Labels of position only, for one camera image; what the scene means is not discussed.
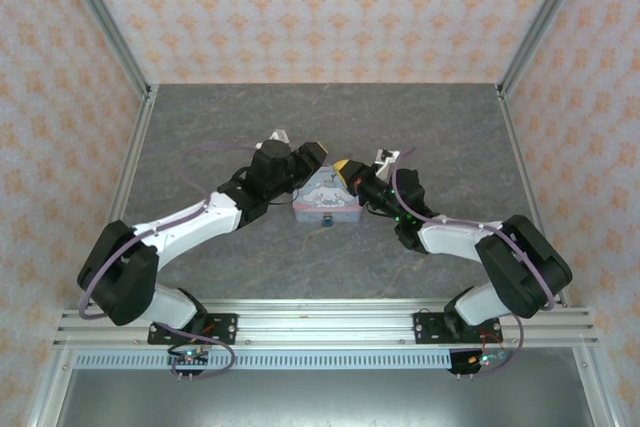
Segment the pastel cartoon print tin box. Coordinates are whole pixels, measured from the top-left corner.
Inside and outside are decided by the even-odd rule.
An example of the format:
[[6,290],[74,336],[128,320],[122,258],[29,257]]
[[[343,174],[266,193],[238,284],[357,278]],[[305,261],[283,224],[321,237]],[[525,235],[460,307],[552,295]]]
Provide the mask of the pastel cartoon print tin box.
[[360,220],[358,199],[346,189],[333,166],[322,166],[295,195],[293,211],[297,222],[322,226],[325,214],[331,214],[334,224]]

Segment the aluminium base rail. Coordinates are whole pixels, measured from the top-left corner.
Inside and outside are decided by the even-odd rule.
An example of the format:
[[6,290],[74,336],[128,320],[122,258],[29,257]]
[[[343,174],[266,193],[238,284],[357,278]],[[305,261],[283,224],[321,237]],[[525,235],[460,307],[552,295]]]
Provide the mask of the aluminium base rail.
[[[415,344],[413,314],[439,312],[442,299],[205,300],[213,313],[238,315],[240,349],[407,349]],[[590,311],[557,306],[525,319],[529,348],[597,347],[602,336]],[[126,349],[146,344],[149,324],[117,327],[106,319],[85,321],[65,310],[53,346],[62,349]]]

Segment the aluminium frame post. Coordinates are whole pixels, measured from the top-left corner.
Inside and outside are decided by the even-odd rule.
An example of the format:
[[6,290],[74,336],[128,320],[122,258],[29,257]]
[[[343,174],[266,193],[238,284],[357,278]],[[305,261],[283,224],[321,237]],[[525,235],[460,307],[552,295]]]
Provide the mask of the aluminium frame post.
[[502,80],[496,85],[501,99],[506,99],[516,86],[536,49],[550,27],[564,0],[543,0],[531,25],[520,42]]
[[151,90],[151,85],[143,74],[106,1],[83,0],[83,2],[104,34],[107,43],[114,52],[134,90],[141,98],[147,97]]

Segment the small circuit board with lights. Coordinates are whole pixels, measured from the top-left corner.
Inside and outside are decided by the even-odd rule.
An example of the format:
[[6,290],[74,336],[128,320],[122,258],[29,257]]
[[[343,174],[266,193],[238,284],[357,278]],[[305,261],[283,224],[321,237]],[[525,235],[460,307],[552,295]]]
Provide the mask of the small circuit board with lights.
[[508,358],[508,353],[505,351],[497,351],[493,353],[479,353],[472,355],[467,359],[470,366],[473,367],[486,367],[496,362],[505,361]]
[[180,349],[172,346],[167,349],[169,363],[177,366],[205,366],[209,363],[208,352],[202,347]]

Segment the grey metal lower panel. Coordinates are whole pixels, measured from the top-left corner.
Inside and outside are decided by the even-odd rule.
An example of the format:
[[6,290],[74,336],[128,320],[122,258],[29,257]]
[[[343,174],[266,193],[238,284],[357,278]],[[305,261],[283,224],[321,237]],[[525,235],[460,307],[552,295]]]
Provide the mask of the grey metal lower panel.
[[594,427],[580,383],[522,367],[444,371],[234,371],[179,382],[159,371],[80,370],[57,427]]

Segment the aluminium side rail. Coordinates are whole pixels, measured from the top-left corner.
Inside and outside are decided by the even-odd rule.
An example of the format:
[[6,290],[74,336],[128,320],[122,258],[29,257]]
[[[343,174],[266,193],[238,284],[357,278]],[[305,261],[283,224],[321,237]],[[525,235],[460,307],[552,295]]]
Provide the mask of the aluminium side rail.
[[525,165],[525,159],[523,156],[523,152],[522,149],[520,147],[518,138],[517,138],[517,133],[515,131],[514,128],[514,122],[512,120],[510,111],[509,111],[509,107],[508,107],[508,103],[506,100],[506,96],[503,92],[503,90],[501,89],[501,86],[498,84],[494,85],[495,90],[496,90],[496,96],[498,99],[498,103],[499,103],[499,108],[500,108],[500,112],[502,114],[503,120],[504,120],[504,124],[507,130],[507,135],[509,137],[510,140],[510,144],[511,144],[511,148],[515,157],[515,161],[518,167],[518,171],[519,171],[519,175],[520,175],[520,179],[523,185],[523,189],[525,192],[525,196],[527,199],[527,204],[529,207],[529,211],[531,213],[531,218],[532,218],[532,222],[535,225],[535,227],[539,230],[539,232],[541,233],[541,235],[544,238],[547,238],[546,236],[546,232],[544,229],[544,225],[542,222],[542,218],[540,215],[540,211],[538,208],[538,205],[536,203],[536,198],[533,192],[533,188],[532,188],[532,184],[530,181],[530,177],[528,175],[527,172],[527,168]]
[[119,171],[118,182],[107,214],[107,222],[121,219],[126,210],[139,157],[156,103],[158,84],[152,84],[144,95],[132,128],[129,143]]

